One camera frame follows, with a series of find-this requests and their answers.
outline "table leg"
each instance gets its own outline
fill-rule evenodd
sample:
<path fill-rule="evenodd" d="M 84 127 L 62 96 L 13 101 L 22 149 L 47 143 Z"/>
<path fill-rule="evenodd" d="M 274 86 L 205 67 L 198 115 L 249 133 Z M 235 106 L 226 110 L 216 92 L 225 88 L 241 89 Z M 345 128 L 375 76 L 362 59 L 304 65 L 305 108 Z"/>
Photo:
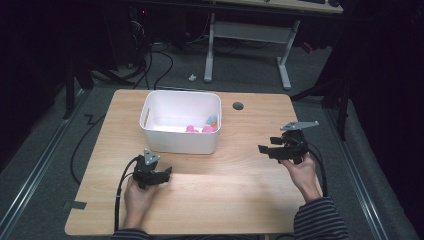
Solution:
<path fill-rule="evenodd" d="M 211 23 L 209 27 L 209 49 L 208 55 L 206 56 L 205 66 L 205 82 L 212 81 L 212 70 L 213 70 L 213 40 L 215 35 L 215 13 L 211 13 Z"/>
<path fill-rule="evenodd" d="M 283 56 L 277 58 L 278 69 L 280 70 L 281 81 L 283 82 L 283 88 L 285 90 L 291 89 L 289 76 L 287 75 L 286 61 L 290 53 L 290 49 L 293 45 L 294 38 L 296 37 L 297 29 L 299 28 L 300 20 L 296 20 L 289 33 L 289 37 L 284 49 Z"/>

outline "table top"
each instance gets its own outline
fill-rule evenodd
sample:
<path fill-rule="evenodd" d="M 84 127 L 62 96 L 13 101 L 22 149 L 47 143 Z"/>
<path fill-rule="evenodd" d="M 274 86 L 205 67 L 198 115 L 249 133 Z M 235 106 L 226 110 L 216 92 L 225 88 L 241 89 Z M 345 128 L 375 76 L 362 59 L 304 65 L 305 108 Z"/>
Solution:
<path fill-rule="evenodd" d="M 115 92 L 75 199 L 87 205 L 84 210 L 71 210 L 67 234 L 113 233 L 122 172 L 148 148 L 139 118 L 149 92 Z M 304 204 L 302 195 L 285 167 L 258 151 L 258 145 L 270 145 L 270 137 L 281 136 L 282 125 L 297 121 L 290 98 L 215 94 L 222 101 L 216 151 L 209 155 L 158 153 L 156 170 L 172 166 L 173 173 L 168 183 L 160 185 L 142 229 L 158 235 L 293 232 L 294 216 Z M 234 102 L 243 103 L 244 109 L 233 109 Z M 121 199 L 121 225 L 125 213 Z"/>

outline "striped shirt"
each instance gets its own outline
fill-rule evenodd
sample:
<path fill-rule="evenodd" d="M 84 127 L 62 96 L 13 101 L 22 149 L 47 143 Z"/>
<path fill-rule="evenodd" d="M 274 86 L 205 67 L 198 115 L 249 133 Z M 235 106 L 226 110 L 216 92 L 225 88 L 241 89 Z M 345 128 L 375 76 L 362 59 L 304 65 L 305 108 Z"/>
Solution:
<path fill-rule="evenodd" d="M 349 239 L 345 222 L 330 197 L 313 200 L 299 208 L 294 218 L 294 236 L 296 240 Z M 149 235 L 139 229 L 122 229 L 111 239 L 147 240 Z"/>

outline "human hand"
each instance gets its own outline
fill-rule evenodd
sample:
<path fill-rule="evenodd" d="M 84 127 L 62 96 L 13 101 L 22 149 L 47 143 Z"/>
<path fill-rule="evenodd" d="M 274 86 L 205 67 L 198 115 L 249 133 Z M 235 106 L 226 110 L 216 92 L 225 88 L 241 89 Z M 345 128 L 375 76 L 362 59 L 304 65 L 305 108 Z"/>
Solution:
<path fill-rule="evenodd" d="M 124 195 L 127 209 L 127 216 L 123 225 L 124 229 L 141 227 L 141 221 L 149 209 L 157 189 L 158 185 L 150 186 L 147 190 L 141 189 L 133 177 L 128 178 Z"/>
<path fill-rule="evenodd" d="M 303 155 L 303 161 L 297 165 L 288 160 L 279 162 L 289 171 L 294 185 L 300 190 L 306 203 L 321 197 L 316 184 L 315 161 L 309 153 Z"/>

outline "white container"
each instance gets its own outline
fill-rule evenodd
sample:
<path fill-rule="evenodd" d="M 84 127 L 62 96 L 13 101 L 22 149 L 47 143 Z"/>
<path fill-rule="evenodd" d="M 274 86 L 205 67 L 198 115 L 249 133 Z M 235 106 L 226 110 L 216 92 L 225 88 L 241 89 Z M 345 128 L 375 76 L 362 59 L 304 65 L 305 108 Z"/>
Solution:
<path fill-rule="evenodd" d="M 212 116 L 216 117 L 215 131 L 202 133 Z M 158 90 L 147 95 L 140 126 L 151 151 L 211 154 L 216 149 L 221 118 L 221 99 L 216 94 Z M 189 125 L 199 133 L 186 132 Z"/>

